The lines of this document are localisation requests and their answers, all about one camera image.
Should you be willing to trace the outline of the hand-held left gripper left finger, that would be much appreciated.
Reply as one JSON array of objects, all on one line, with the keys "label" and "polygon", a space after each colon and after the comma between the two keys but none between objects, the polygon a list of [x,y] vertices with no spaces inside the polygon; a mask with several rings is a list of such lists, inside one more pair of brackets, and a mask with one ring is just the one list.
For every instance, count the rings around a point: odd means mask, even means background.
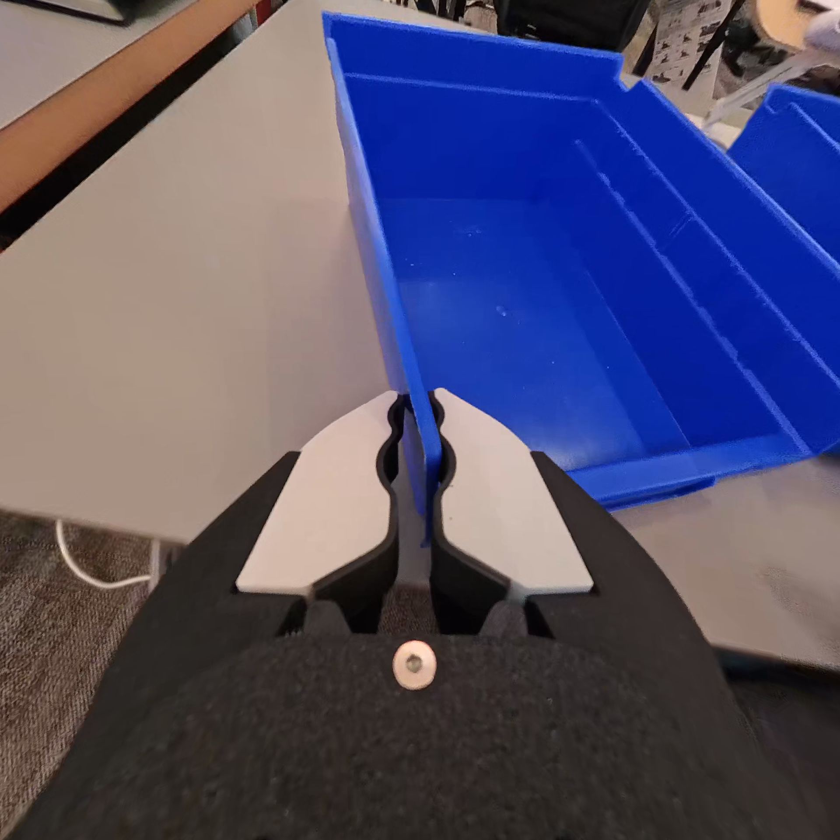
[{"label": "hand-held left gripper left finger", "polygon": [[374,634],[398,571],[393,482],[405,402],[386,391],[292,453],[293,464],[235,581],[238,593],[333,602]]}]

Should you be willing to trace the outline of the person's body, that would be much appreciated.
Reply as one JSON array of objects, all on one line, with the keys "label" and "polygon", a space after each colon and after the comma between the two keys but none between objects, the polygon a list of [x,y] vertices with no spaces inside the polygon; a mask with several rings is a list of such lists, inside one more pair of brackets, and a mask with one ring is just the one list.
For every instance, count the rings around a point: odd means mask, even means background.
[{"label": "person's body", "polygon": [[743,715],[812,824],[825,838],[839,838],[838,670],[736,656],[721,665]]}]

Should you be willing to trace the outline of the blue plastic bin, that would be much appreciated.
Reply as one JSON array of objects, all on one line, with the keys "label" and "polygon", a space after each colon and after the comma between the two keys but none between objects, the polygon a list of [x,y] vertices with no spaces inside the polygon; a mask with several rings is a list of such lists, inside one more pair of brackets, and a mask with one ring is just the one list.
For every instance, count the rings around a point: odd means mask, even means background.
[{"label": "blue plastic bin", "polygon": [[772,85],[728,153],[839,260],[838,98]]},{"label": "blue plastic bin", "polygon": [[425,514],[445,388],[608,510],[838,453],[838,264],[613,52],[323,13]]}]

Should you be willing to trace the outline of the white stand with wooden board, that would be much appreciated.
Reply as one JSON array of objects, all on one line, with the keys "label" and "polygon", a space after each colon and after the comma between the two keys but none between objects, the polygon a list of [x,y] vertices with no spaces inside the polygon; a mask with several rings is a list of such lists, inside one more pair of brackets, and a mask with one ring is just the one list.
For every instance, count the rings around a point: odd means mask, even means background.
[{"label": "white stand with wooden board", "polygon": [[720,121],[761,98],[774,83],[802,77],[819,67],[839,69],[838,1],[757,1],[752,26],[764,40],[786,53],[778,65],[717,100],[700,123],[710,133]]}]

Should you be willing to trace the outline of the black office chair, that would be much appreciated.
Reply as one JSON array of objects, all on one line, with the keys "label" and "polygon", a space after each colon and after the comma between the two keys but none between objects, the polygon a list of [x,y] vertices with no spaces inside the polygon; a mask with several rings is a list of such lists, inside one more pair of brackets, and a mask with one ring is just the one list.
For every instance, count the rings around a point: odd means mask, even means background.
[{"label": "black office chair", "polygon": [[621,52],[649,1],[495,1],[497,32],[544,43]]}]

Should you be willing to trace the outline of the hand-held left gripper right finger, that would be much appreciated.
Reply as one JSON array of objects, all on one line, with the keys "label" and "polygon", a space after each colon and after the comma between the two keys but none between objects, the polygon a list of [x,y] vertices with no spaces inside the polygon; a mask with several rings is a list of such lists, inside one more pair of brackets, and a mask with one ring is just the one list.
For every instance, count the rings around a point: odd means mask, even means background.
[{"label": "hand-held left gripper right finger", "polygon": [[443,387],[429,400],[442,447],[429,578],[440,630],[477,634],[499,603],[593,593],[592,575],[531,449]]}]

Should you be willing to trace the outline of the leaning printed board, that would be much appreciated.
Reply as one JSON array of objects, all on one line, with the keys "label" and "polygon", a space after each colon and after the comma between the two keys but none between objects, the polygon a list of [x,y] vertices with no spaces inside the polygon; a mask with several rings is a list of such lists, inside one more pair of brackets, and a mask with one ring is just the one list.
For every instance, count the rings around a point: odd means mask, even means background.
[{"label": "leaning printed board", "polygon": [[654,53],[646,77],[682,88],[731,6],[731,1],[656,2]]}]

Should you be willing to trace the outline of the grey table with wooden edge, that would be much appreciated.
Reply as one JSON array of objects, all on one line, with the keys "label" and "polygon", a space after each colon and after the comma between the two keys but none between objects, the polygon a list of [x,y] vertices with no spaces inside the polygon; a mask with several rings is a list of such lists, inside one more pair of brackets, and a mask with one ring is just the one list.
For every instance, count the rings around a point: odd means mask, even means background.
[{"label": "grey table with wooden edge", "polygon": [[130,20],[2,2],[2,210],[258,2],[135,2]]}]

